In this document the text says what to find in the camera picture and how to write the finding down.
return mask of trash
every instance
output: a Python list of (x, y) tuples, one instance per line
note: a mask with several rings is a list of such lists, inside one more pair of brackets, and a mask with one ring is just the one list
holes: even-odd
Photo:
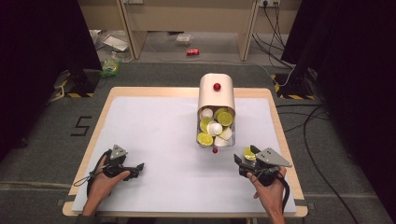
[(120, 62), (116, 60), (106, 60), (102, 66), (101, 76), (114, 77), (119, 73)]

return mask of red knob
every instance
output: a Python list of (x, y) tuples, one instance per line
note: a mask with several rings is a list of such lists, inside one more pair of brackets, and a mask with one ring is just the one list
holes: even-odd
[(220, 89), (221, 89), (221, 85), (219, 83), (215, 83), (215, 85), (213, 85), (213, 90), (219, 91)]

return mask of hand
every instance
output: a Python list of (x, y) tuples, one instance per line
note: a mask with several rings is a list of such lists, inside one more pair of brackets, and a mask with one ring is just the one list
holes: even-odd
[[(102, 167), (105, 161), (106, 156), (102, 158), (98, 167)], [(122, 179), (128, 177), (129, 174), (129, 171), (124, 171), (113, 178), (109, 178), (103, 174), (102, 170), (96, 171), (96, 177), (92, 183), (88, 200), (82, 209), (82, 215), (87, 217), (94, 216), (102, 200), (110, 194), (111, 190), (113, 190)]]
[[(285, 176), (286, 168), (279, 166), (279, 172)], [(285, 223), (285, 218), (283, 218), (282, 213), (282, 199), (283, 199), (283, 184), (275, 179), (274, 183), (268, 187), (265, 187), (260, 183), (255, 175), (252, 173), (247, 173), (248, 179), (251, 181), (253, 186), (256, 188), (256, 193), (253, 198), (260, 199), (262, 206), (268, 213), (269, 217), (274, 224)]]

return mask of white tabletop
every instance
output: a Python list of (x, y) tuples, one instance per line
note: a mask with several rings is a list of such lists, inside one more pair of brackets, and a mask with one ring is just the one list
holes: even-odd
[[(242, 157), (249, 145), (280, 153), (269, 102), (235, 98), (235, 145), (197, 146), (195, 97), (117, 96), (108, 110), (85, 175), (114, 144), (129, 154), (125, 166), (145, 163), (137, 179), (116, 186), (98, 211), (129, 213), (263, 213), (255, 189), (238, 174), (233, 154)], [(295, 213), (293, 194), (285, 212)], [(79, 188), (72, 211), (86, 202), (86, 184)]]

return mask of yellow fruit slice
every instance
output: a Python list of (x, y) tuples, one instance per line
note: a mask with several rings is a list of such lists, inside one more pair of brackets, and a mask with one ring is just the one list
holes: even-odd
[(199, 122), (199, 127), (201, 128), (201, 131), (207, 133), (207, 125), (209, 124), (210, 121), (212, 121), (212, 118), (201, 119), (201, 121)]
[(198, 133), (197, 141), (203, 146), (210, 147), (213, 144), (213, 137), (208, 133)]
[(218, 118), (218, 114), (221, 113), (221, 112), (228, 112), (228, 109), (226, 107), (219, 108), (218, 110), (216, 110), (216, 112), (213, 115), (213, 117), (215, 119), (217, 119)]
[(221, 112), (218, 114), (218, 122), (222, 126), (230, 126), (233, 123), (233, 116), (228, 112)]
[(245, 147), (245, 149), (244, 149), (244, 157), (248, 161), (256, 160), (256, 155), (253, 152), (251, 152), (250, 147)]

